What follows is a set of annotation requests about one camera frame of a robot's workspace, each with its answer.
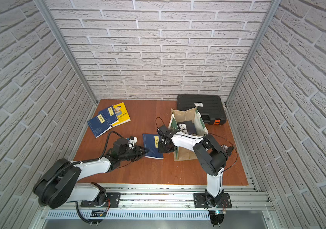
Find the black cover book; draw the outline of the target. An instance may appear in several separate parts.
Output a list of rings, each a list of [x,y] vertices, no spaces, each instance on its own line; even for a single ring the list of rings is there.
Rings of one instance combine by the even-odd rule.
[[[178,129],[184,134],[197,135],[196,127],[192,121],[178,122]]]

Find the yellow cartoon cover book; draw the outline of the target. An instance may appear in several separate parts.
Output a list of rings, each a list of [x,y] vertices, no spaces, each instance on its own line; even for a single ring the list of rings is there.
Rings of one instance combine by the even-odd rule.
[[[117,127],[121,124],[125,124],[127,122],[130,122],[130,116],[127,112],[126,106],[124,104],[124,102],[116,104],[113,106],[115,113],[117,115],[118,118],[118,122],[114,123],[112,126],[113,127]]]

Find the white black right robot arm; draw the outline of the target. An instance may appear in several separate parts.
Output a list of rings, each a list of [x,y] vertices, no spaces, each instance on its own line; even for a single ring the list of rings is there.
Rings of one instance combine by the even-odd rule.
[[[157,129],[161,138],[158,149],[161,153],[171,153],[176,148],[184,148],[193,151],[207,174],[206,199],[211,206],[218,205],[224,191],[222,179],[227,160],[231,156],[234,146],[220,145],[211,135],[192,136],[181,131],[170,130],[166,126]]]

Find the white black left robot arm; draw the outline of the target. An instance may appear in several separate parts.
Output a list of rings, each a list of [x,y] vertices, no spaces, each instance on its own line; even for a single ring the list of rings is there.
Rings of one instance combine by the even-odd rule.
[[[33,193],[39,204],[56,209],[67,202],[89,201],[101,207],[107,201],[106,189],[96,182],[78,184],[78,181],[97,174],[112,172],[122,161],[135,162],[145,157],[149,149],[136,145],[137,138],[120,138],[111,149],[95,159],[84,161],[57,160],[37,181]]]

